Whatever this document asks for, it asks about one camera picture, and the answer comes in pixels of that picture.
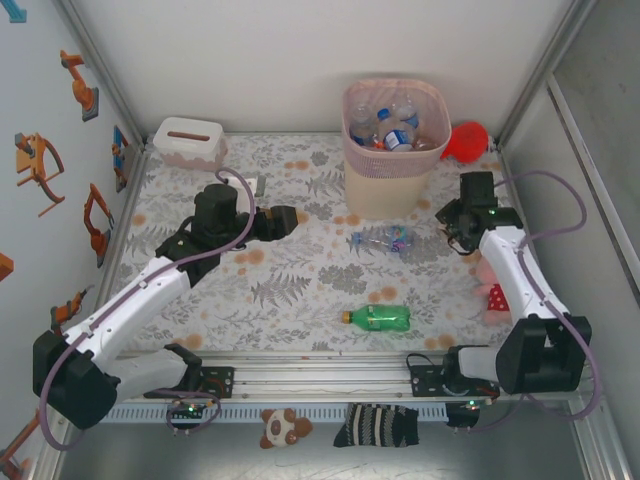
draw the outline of patterned surface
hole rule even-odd
[[[130,342],[156,350],[177,340],[194,350],[397,351],[446,349],[458,343],[497,343],[508,326],[486,326],[486,300],[472,296],[475,257],[459,257],[438,231],[435,212],[458,196],[458,177],[494,170],[494,154],[471,167],[443,161],[409,218],[364,221],[344,202],[338,135],[230,136],[225,165],[246,176],[263,174],[258,204],[292,205],[300,225],[275,243],[252,242],[228,253],[196,287],[168,305]],[[134,278],[154,249],[193,213],[193,197],[214,182],[209,172],[166,166],[151,153],[113,292]],[[499,191],[506,203],[506,190]],[[413,252],[369,251],[351,233],[403,224],[417,235]],[[405,304],[411,330],[375,333],[340,322],[341,312],[367,303]]]

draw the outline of pink toy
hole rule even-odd
[[[495,272],[484,257],[478,262],[476,277],[482,282],[482,285],[476,287],[473,294],[477,297],[488,297],[487,311],[484,314],[484,321],[487,322],[487,325],[511,323],[511,312],[507,299],[500,288]]]

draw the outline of plastic bottle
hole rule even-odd
[[[401,122],[406,122],[411,125],[414,130],[417,130],[418,123],[420,122],[418,119],[418,109],[408,90],[402,90],[394,97],[393,103],[391,104],[391,113]]]
[[[404,305],[367,305],[354,312],[343,312],[342,322],[353,323],[363,330],[395,330],[406,332],[411,328],[409,307]]]
[[[371,107],[364,103],[355,105],[349,118],[349,134],[353,141],[362,147],[375,146],[376,123]]]
[[[353,245],[365,245],[380,252],[397,252],[406,254],[415,245],[415,235],[407,227],[394,225],[392,227],[374,229],[372,232],[357,232],[351,236]]]
[[[415,138],[415,130],[408,123],[401,123],[391,115],[388,108],[378,112],[378,138],[384,147],[392,152],[408,152],[413,149],[411,136]]]

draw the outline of purple cable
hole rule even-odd
[[[527,281],[529,282],[529,284],[531,285],[531,287],[533,288],[533,290],[536,292],[536,295],[538,295],[538,298],[540,299],[541,302],[544,303],[544,305],[549,309],[549,311],[551,311],[551,313],[553,313],[556,318],[560,321],[560,323],[562,323],[562,325],[569,331],[569,333],[571,333],[571,335],[573,336],[573,338],[575,338],[576,342],[578,343],[578,345],[580,346],[580,348],[582,349],[582,351],[585,354],[585,357],[587,358],[587,361],[589,362],[589,364],[591,365],[591,370],[593,372],[593,394],[591,396],[591,400],[589,400],[589,403],[587,404],[587,406],[585,408],[583,408],[581,411],[579,411],[578,413],[574,413],[572,415],[564,415],[562,413],[558,413],[555,410],[552,410],[550,408],[548,408],[547,406],[545,406],[540,400],[538,400],[537,398],[535,398],[533,395],[531,394],[523,394],[520,399],[518,400],[518,404],[516,405],[516,407],[510,412],[508,413],[504,418],[498,420],[497,422],[494,422],[490,425],[484,426],[484,427],[480,427],[480,428],[474,428],[471,430],[471,432],[486,432],[488,430],[493,430],[496,427],[499,427],[500,425],[502,425],[507,419],[511,418],[511,416],[518,410],[518,408],[520,408],[522,401],[526,398],[527,400],[531,400],[537,407],[541,408],[542,410],[544,410],[545,412],[548,413],[552,413],[560,418],[563,418],[565,420],[568,421],[574,421],[574,420],[580,420],[585,418],[587,415],[589,415],[591,412],[593,412],[593,410],[596,409],[596,407],[598,406],[598,402],[600,401],[600,396],[602,395],[602,381],[600,379],[600,370],[598,368],[598,362],[595,358],[595,355],[593,354],[593,351],[591,350],[591,348],[589,348],[589,345],[587,344],[587,342],[584,341],[584,339],[582,338],[582,336],[580,335],[580,333],[575,329],[575,327],[571,324],[571,322],[569,322],[569,320],[567,319],[567,317],[564,316],[564,313],[562,313],[560,310],[558,310],[558,308],[553,305],[549,300],[546,300],[546,296],[544,294],[544,291],[540,288],[540,285],[538,285],[538,283],[535,281],[535,278],[533,278],[533,275],[531,274],[531,271],[529,270],[529,267],[527,266],[527,263],[524,259],[524,247],[527,245],[527,243],[533,241],[533,240],[537,240],[537,239],[541,239],[541,238],[550,238],[550,237],[554,237],[556,235],[562,235],[564,233],[570,233],[570,232],[575,232],[577,230],[580,230],[582,227],[584,227],[584,225],[587,223],[587,207],[584,203],[584,200],[582,200],[582,197],[580,197],[580,194],[576,191],[575,188],[573,188],[569,182],[567,182],[564,178],[548,172],[546,170],[531,170],[529,172],[526,173],[521,173],[518,175],[513,175],[512,177],[507,177],[504,178],[502,181],[496,183],[494,186],[499,187],[500,185],[504,184],[504,183],[512,183],[515,180],[518,180],[520,178],[524,178],[524,177],[528,177],[531,175],[543,175],[545,177],[550,177],[553,178],[554,180],[558,181],[560,184],[562,184],[565,188],[567,188],[567,190],[569,190],[569,192],[571,192],[571,195],[573,195],[573,197],[576,199],[576,201],[578,202],[578,206],[580,207],[580,221],[570,227],[564,227],[564,228],[557,228],[557,229],[553,229],[553,230],[547,230],[545,232],[540,232],[540,233],[536,233],[534,235],[527,235],[522,242],[520,242],[520,245],[518,245],[518,252],[517,252],[517,257],[518,257],[518,263],[520,264],[520,268],[522,268],[522,271],[525,275],[525,277],[527,278]]]
[[[197,262],[199,260],[204,260],[206,258],[210,258],[210,257],[216,256],[216,255],[220,255],[220,254],[222,254],[224,252],[227,252],[227,251],[231,250],[232,248],[234,248],[236,245],[238,245],[249,234],[249,231],[251,230],[251,227],[253,226],[253,220],[254,220],[255,215],[256,215],[256,205],[255,205],[255,200],[253,198],[253,193],[251,192],[251,187],[249,186],[247,181],[238,172],[236,172],[235,170],[232,170],[232,169],[227,168],[227,167],[221,167],[216,172],[216,178],[221,180],[223,183],[228,183],[228,180],[220,177],[218,172],[228,172],[228,173],[230,173],[231,175],[233,175],[234,177],[236,177],[240,181],[240,183],[242,184],[244,189],[247,191],[247,195],[249,196],[249,220],[247,221],[247,225],[245,226],[244,230],[242,231],[242,233],[240,235],[238,235],[235,238],[235,240],[232,240],[231,242],[227,243],[226,245],[224,245],[222,247],[216,248],[215,250],[210,250],[208,252],[199,253],[198,255],[192,255],[190,257],[183,258],[181,260],[178,260],[177,262],[172,262],[172,263],[170,263],[168,265],[165,265],[164,267],[159,268],[155,272],[152,272],[151,274],[149,274],[149,276],[146,278],[146,282],[152,281],[153,279],[155,279],[159,275],[162,275],[164,272],[166,272],[167,270],[171,270],[172,268],[176,268],[176,267],[179,267],[181,265],[185,265],[187,263]],[[126,293],[124,293],[122,295],[122,297],[120,297],[118,300],[116,300],[113,303],[113,305],[111,305],[100,316],[98,316],[98,318],[96,318],[93,321],[93,323],[91,325],[89,325],[89,328],[92,331],[95,330],[96,328],[98,328],[102,322],[104,322],[107,318],[109,318],[109,315],[111,315],[115,310],[117,310],[128,299],[130,299],[136,292],[138,292],[138,290],[140,290],[140,285],[138,285],[138,284],[134,285],[130,290],[128,290]],[[38,420],[40,421],[40,428],[42,429],[42,434],[44,435],[44,438],[47,440],[47,443],[49,443],[49,445],[51,445],[56,450],[60,450],[60,451],[69,450],[69,449],[71,449],[72,447],[74,447],[78,443],[80,438],[75,440],[73,443],[70,443],[68,445],[64,445],[64,444],[59,443],[53,437],[53,434],[51,433],[51,428],[49,427],[49,422],[48,422],[48,419],[47,419],[47,399],[49,398],[49,391],[51,390],[51,384],[53,383],[53,379],[55,378],[55,376],[60,371],[60,368],[62,367],[62,364],[65,362],[65,360],[67,358],[69,358],[71,353],[74,352],[78,348],[78,346],[82,343],[82,341],[85,338],[87,338],[87,336],[88,335],[86,333],[80,334],[80,336],[78,336],[78,338],[76,338],[76,340],[74,342],[72,342],[71,345],[69,345],[67,347],[67,349],[62,353],[62,355],[60,355],[60,357],[58,357],[58,360],[53,364],[53,367],[51,368],[51,370],[49,370],[49,374],[47,375],[47,378],[44,381],[44,385],[42,386],[42,391],[40,392],[40,408],[39,408],[39,412],[38,412]]]
[[[216,412],[213,415],[211,415],[210,418],[206,419],[204,422],[199,423],[197,426],[193,428],[184,430],[185,435],[190,435],[191,433],[196,433],[202,430],[203,428],[208,426],[211,422],[213,422],[216,418],[218,418],[220,416],[220,413],[222,412],[222,405],[220,404],[220,400],[218,399],[218,397],[216,397],[211,393],[176,391],[176,390],[169,390],[168,388],[159,388],[157,390],[154,390],[154,392],[159,393],[161,395],[178,395],[179,397],[181,397],[181,400],[184,400],[185,398],[208,398],[210,400],[213,400],[214,403],[218,406],[218,408],[216,409]],[[175,433],[177,433],[180,430],[177,430],[177,427],[171,422],[171,415],[175,413],[177,410],[179,410],[180,408],[181,408],[181,405],[176,405],[175,407],[169,409],[167,411],[167,415],[165,416],[165,422],[167,426],[171,430],[173,430]]]

